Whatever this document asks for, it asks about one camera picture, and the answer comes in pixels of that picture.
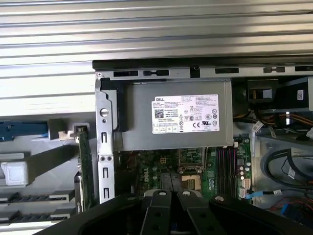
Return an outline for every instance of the red wire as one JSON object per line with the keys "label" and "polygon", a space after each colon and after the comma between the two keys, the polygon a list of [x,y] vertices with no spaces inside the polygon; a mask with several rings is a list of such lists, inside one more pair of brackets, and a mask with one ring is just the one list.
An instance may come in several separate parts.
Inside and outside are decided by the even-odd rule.
{"label": "red wire", "polygon": [[292,201],[292,202],[286,202],[286,203],[283,203],[283,204],[280,204],[280,205],[276,206],[277,203],[276,203],[274,206],[272,206],[269,210],[270,210],[270,211],[273,211],[273,210],[275,210],[275,209],[278,209],[280,206],[283,206],[284,204],[301,203],[301,204],[306,205],[308,208],[310,208],[310,209],[313,211],[313,207],[312,207],[312,206],[310,206],[309,204],[307,204],[307,203],[305,203],[305,202],[303,202],[303,201],[299,201],[299,200]]}

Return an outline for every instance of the green circuit board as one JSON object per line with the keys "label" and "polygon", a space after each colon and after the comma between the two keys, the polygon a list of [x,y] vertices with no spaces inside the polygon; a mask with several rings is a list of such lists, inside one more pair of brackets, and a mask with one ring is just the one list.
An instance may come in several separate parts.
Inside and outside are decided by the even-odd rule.
{"label": "green circuit board", "polygon": [[210,199],[217,194],[215,187],[216,177],[216,148],[208,148],[206,154],[206,168],[202,173],[201,193],[206,199]]}
{"label": "green circuit board", "polygon": [[239,199],[251,188],[251,152],[249,138],[235,138],[235,146],[209,148],[206,169],[202,173],[201,192],[210,199],[216,194],[227,194]]}
{"label": "green circuit board", "polygon": [[137,153],[138,191],[161,188],[161,174],[177,172],[178,150],[139,151]]}
{"label": "green circuit board", "polygon": [[127,161],[135,159],[136,189],[141,196],[147,190],[161,188],[161,175],[169,172],[179,172],[182,187],[198,190],[206,199],[219,193],[244,198],[252,182],[248,138],[235,138],[235,147],[132,151],[122,155]]}

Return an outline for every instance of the white label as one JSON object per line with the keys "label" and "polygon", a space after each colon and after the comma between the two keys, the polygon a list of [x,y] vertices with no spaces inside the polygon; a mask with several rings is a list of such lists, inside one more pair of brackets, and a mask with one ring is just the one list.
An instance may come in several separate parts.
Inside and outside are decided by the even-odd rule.
{"label": "white label", "polygon": [[297,99],[303,100],[303,90],[298,90]]}
{"label": "white label", "polygon": [[252,131],[258,132],[262,128],[262,126],[264,126],[264,124],[261,123],[260,121],[257,121],[257,123],[253,125]]}
{"label": "white label", "polygon": [[288,176],[294,180],[295,171],[291,167],[289,167]]}
{"label": "white label", "polygon": [[270,134],[272,135],[272,137],[273,137],[273,138],[277,138],[277,137],[276,137],[276,133],[275,133],[274,129],[273,129],[271,126],[270,126],[270,127],[268,127],[268,129],[269,129]]}
{"label": "white label", "polygon": [[217,94],[160,96],[152,101],[152,133],[220,130]]}
{"label": "white label", "polygon": [[279,189],[279,190],[275,190],[275,191],[274,191],[274,195],[275,195],[275,196],[282,196],[283,193],[282,193],[282,191]]}

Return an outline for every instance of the screw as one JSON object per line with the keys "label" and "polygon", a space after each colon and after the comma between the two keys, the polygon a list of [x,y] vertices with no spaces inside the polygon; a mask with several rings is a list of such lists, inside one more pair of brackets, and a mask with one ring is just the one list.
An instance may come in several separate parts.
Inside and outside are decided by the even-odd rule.
{"label": "screw", "polygon": [[182,192],[182,194],[185,195],[185,196],[190,196],[191,193],[188,192],[188,191],[184,191],[184,192]]}
{"label": "screw", "polygon": [[109,115],[109,111],[108,111],[106,108],[101,109],[101,110],[100,110],[100,115],[101,115],[102,117],[106,117],[107,115]]}
{"label": "screw", "polygon": [[220,201],[220,202],[223,202],[223,201],[224,201],[224,198],[221,197],[221,196],[217,196],[217,197],[215,197],[215,200]]}

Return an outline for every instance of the power supply unit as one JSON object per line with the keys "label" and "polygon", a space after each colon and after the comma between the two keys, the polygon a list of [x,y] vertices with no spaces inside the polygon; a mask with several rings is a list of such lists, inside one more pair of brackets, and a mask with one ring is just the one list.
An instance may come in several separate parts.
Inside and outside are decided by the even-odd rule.
{"label": "power supply unit", "polygon": [[93,68],[100,203],[114,197],[118,151],[233,144],[230,78],[189,66]]}

